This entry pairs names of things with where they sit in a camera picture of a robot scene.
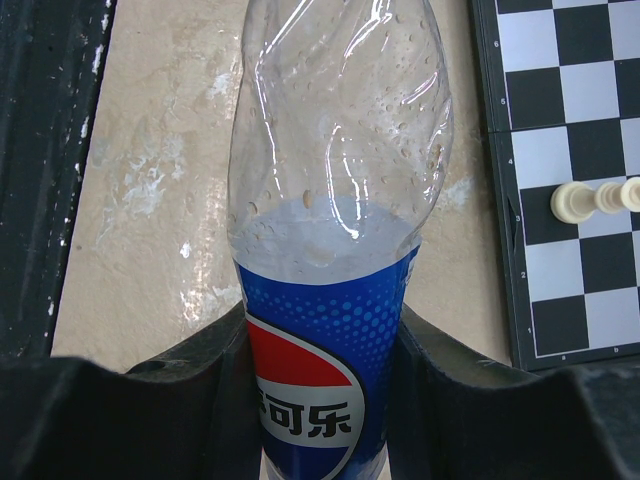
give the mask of white square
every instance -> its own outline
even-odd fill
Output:
[[[589,348],[640,341],[638,289],[622,288],[585,295]]]
[[[553,0],[553,8],[585,7],[587,5],[602,5],[608,0]]]
[[[514,132],[511,140],[520,189],[573,180],[567,127]]]
[[[606,182],[624,183],[626,181],[627,177],[616,177],[599,178],[598,180],[589,180],[584,183],[595,190]],[[623,210],[613,215],[596,210],[589,220],[578,224],[580,238],[602,237],[616,233],[627,233],[631,230],[631,213],[628,210]]]
[[[627,60],[640,57],[640,2],[609,5],[609,23],[613,58]]]
[[[579,240],[528,245],[525,255],[532,302],[584,294]]]
[[[613,62],[560,67],[567,123],[616,118],[618,87]]]
[[[640,118],[620,122],[627,175],[640,175]]]
[[[560,65],[553,10],[499,15],[498,29],[505,72]]]
[[[636,259],[636,281],[640,285],[640,232],[633,232],[633,255]]]

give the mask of chinese character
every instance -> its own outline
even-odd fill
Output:
[[[289,428],[291,435],[300,435],[302,433],[302,411],[304,410],[304,405],[287,403],[273,398],[269,394],[267,394],[267,400],[270,402],[269,414],[271,420],[284,428],[291,426]]]
[[[259,397],[258,403],[260,404],[260,410],[262,410],[262,413],[267,413],[267,409],[264,406],[264,392],[259,387],[258,387],[258,397]]]
[[[333,437],[336,434],[336,427],[340,428],[343,433],[349,433],[351,427],[347,424],[347,421],[351,419],[351,415],[344,415],[338,417],[336,410],[347,408],[347,402],[340,403],[338,405],[327,405],[325,407],[311,407],[309,410],[309,423],[317,425],[309,432],[309,437],[317,437],[322,432],[322,427],[325,427],[322,436],[325,438]],[[324,418],[320,418],[320,414],[323,412],[331,412],[325,415]]]

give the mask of pepsi logo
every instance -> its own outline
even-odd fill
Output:
[[[322,348],[250,314],[247,320],[267,456],[289,477],[335,478],[351,458],[364,425],[366,402],[358,378]],[[296,455],[321,467],[291,472],[307,468],[300,458],[291,461]]]

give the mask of plastic bottle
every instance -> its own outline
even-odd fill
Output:
[[[272,479],[377,478],[452,107],[423,0],[252,0],[229,168]]]

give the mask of chess pawn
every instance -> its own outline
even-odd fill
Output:
[[[607,182],[595,191],[582,182],[566,183],[551,197],[551,210],[564,223],[582,223],[596,210],[614,214],[624,209],[640,212],[640,178],[630,178],[622,185]]]

